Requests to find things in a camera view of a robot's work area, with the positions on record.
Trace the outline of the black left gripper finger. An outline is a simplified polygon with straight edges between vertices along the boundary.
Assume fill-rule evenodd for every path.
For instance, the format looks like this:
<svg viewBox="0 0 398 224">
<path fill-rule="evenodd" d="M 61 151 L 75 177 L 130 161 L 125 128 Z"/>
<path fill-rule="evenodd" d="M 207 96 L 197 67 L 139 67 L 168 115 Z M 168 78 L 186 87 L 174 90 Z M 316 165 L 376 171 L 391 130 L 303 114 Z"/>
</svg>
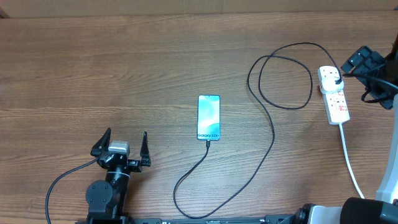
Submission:
<svg viewBox="0 0 398 224">
<path fill-rule="evenodd" d="M 91 148 L 90 154 L 92 156 L 100 156 L 102 152 L 107 151 L 111 139 L 111 128 L 108 128 L 103 136 Z"/>
<path fill-rule="evenodd" d="M 146 131 L 144 131 L 144 135 L 143 135 L 143 139 L 142 139 L 140 156 L 141 156 L 141 166 L 150 167 L 151 166 L 151 158 L 150 158 L 150 153 L 149 153 L 148 139 L 147 139 Z"/>
</svg>

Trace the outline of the Samsung Galaxy smartphone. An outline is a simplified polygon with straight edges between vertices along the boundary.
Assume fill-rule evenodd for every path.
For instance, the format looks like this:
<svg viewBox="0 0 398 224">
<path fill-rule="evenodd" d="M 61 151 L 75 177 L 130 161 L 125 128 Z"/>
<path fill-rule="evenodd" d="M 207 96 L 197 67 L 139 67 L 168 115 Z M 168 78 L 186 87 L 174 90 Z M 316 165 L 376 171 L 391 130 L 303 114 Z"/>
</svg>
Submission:
<svg viewBox="0 0 398 224">
<path fill-rule="evenodd" d="M 199 95 L 197 110 L 197 139 L 219 141 L 221 138 L 219 95 Z"/>
</svg>

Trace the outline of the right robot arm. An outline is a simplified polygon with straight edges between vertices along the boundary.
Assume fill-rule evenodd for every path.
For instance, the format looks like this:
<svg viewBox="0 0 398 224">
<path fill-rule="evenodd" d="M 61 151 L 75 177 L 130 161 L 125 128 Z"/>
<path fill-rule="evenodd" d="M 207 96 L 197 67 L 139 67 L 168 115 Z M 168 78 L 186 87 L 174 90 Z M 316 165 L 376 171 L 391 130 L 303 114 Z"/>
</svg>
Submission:
<svg viewBox="0 0 398 224">
<path fill-rule="evenodd" d="M 383 57 L 367 46 L 360 47 L 341 66 L 342 75 L 334 75 L 332 67 L 318 70 L 320 90 L 326 115 L 332 125 L 342 126 L 349 119 L 343 96 L 344 77 L 355 77 L 365 87 L 361 99 L 379 103 L 387 110 L 397 111 L 397 44 Z M 305 204 L 295 214 L 285 217 L 283 223 L 397 223 L 397 125 L 393 125 L 392 143 L 387 167 L 373 200 L 351 197 L 339 207 Z"/>
</svg>

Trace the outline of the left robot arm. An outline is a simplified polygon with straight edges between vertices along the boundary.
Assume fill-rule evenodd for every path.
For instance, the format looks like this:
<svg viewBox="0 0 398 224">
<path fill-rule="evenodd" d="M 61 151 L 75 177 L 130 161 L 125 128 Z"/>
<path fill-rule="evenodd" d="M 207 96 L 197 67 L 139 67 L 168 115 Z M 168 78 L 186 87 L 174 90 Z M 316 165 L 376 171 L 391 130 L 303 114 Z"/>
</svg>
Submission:
<svg viewBox="0 0 398 224">
<path fill-rule="evenodd" d="M 96 163 L 106 170 L 104 180 L 97 180 L 86 190 L 88 203 L 87 223 L 134 223 L 134 219 L 124 211 L 132 172 L 142 172 L 151 165 L 147 133 L 144 132 L 140 159 L 129 158 L 130 147 L 127 141 L 112 141 L 111 129 L 91 148 L 90 154 Z"/>
</svg>

